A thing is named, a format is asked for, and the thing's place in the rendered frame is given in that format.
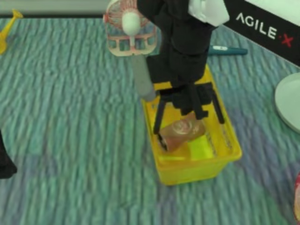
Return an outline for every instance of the yellow plastic box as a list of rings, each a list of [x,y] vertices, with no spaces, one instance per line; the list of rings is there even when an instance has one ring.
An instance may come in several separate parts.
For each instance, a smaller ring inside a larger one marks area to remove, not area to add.
[[[165,185],[177,185],[216,177],[229,162],[241,158],[242,151],[239,142],[208,67],[206,67],[203,78],[196,83],[207,82],[213,83],[225,118],[225,124],[219,124],[212,103],[204,106],[203,109],[209,111],[209,116],[203,119],[206,135],[183,144],[172,153],[162,151],[156,135],[153,134],[159,97],[152,102],[142,102],[156,168],[161,182]],[[156,90],[170,87],[168,82],[155,85]],[[174,109],[172,104],[168,104],[165,108],[161,127],[163,128],[181,118],[180,111]]]

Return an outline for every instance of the can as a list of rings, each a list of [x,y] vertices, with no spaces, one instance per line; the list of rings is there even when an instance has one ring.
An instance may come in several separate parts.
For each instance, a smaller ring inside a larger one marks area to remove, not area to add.
[[[164,151],[173,152],[183,143],[191,142],[204,134],[204,122],[197,120],[195,113],[191,112],[183,119],[162,128],[157,135],[157,140]]]

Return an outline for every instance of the white bulb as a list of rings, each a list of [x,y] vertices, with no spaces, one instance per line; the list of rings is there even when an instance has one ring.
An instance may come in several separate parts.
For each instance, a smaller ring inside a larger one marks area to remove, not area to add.
[[[141,19],[136,12],[127,12],[122,16],[122,28],[128,36],[135,36],[140,32]]]

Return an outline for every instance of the yellow plastic tool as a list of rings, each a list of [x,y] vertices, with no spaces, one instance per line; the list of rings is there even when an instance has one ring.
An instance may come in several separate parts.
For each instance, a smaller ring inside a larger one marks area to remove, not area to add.
[[[158,105],[159,97],[152,102],[142,102],[156,168],[161,182],[166,185],[213,178],[229,162],[240,159],[242,155],[240,144],[208,67],[203,78],[196,83],[206,82],[213,83],[225,118],[225,124],[219,123],[213,104],[204,106],[203,109],[209,111],[209,116],[203,119],[206,135],[183,144],[172,153],[161,150],[157,137],[153,134],[157,109],[155,106]],[[155,85],[156,90],[170,87],[168,82]],[[180,111],[174,109],[172,104],[168,104],[165,108],[161,127],[163,128],[180,119]]]
[[[3,54],[7,49],[7,42],[6,38],[8,37],[8,34],[13,27],[16,19],[23,18],[23,15],[18,12],[17,10],[13,9],[13,18],[6,24],[6,26],[3,28],[3,30],[0,32],[0,54]]]

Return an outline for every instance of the table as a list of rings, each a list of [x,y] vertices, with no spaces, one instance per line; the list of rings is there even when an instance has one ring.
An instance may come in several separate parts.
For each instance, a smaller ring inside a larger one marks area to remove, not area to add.
[[[101,20],[23,19],[10,42],[0,127],[19,172],[0,181],[2,225],[293,224],[300,136],[272,100],[294,65],[218,28],[212,44],[249,49],[208,62],[244,156],[213,180],[165,187],[129,59],[108,52]]]

